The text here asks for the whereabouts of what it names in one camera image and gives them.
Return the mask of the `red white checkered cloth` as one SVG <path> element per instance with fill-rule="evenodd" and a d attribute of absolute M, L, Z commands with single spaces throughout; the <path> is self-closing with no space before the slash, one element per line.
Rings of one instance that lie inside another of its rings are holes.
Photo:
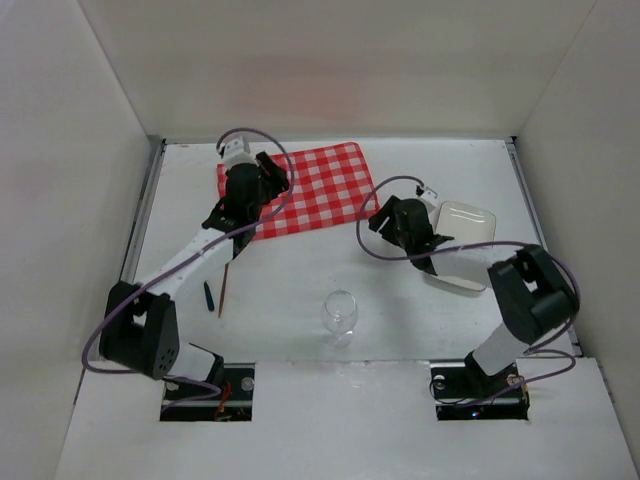
<path fill-rule="evenodd" d="M 376 212 L 377 199 L 365 202 L 373 190 L 372 176 L 360 146 L 347 142 L 328 147 L 270 156 L 287 172 L 289 189 L 266 205 L 254 235 L 234 237 L 238 246 L 250 239 L 263 240 L 350 223 L 361 207 L 366 217 Z M 226 173 L 216 167 L 220 198 Z"/>

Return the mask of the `white rectangular plate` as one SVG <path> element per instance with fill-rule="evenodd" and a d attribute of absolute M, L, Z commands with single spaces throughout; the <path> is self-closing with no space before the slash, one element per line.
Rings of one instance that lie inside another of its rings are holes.
<path fill-rule="evenodd" d="M 427 204 L 427 210 L 436 234 L 452 236 L 462 244 L 494 240 L 496 217 L 487 210 L 450 200 Z"/>

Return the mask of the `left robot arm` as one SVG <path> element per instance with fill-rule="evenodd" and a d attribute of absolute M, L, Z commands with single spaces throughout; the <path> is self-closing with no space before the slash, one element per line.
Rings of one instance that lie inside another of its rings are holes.
<path fill-rule="evenodd" d="M 222 165 L 224 194 L 196 236 L 151 277 L 111 288 L 98 335 L 104 359 L 153 380 L 199 387 L 201 399 L 220 394 L 224 360 L 181 339 L 179 303 L 247 247 L 272 201 L 292 195 L 292 170 L 266 152 L 226 148 Z"/>

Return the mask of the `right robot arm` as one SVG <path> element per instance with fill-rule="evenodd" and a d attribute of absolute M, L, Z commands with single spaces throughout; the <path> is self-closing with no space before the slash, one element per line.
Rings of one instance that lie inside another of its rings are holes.
<path fill-rule="evenodd" d="M 434 230 L 424 201 L 396 196 L 368 219 L 368 229 L 400 248 L 417 270 L 493 292 L 501 322 L 464 358 L 466 380 L 479 396 L 495 396 L 495 384 L 507 368 L 579 311 L 576 288 L 540 245 L 464 243 Z"/>

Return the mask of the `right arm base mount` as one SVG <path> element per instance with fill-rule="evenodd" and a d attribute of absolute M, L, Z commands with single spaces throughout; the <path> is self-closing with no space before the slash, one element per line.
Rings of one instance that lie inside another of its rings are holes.
<path fill-rule="evenodd" d="M 429 392 L 438 421 L 527 420 L 527 387 L 516 364 L 493 377 L 475 377 L 463 362 L 430 364 Z"/>

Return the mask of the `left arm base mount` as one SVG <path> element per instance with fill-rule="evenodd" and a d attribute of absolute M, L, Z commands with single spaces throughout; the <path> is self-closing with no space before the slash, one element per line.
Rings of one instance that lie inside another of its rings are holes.
<path fill-rule="evenodd" d="M 253 414 L 254 363 L 232 363 L 224 367 L 220 392 L 189 383 L 165 384 L 161 422 L 249 422 Z"/>

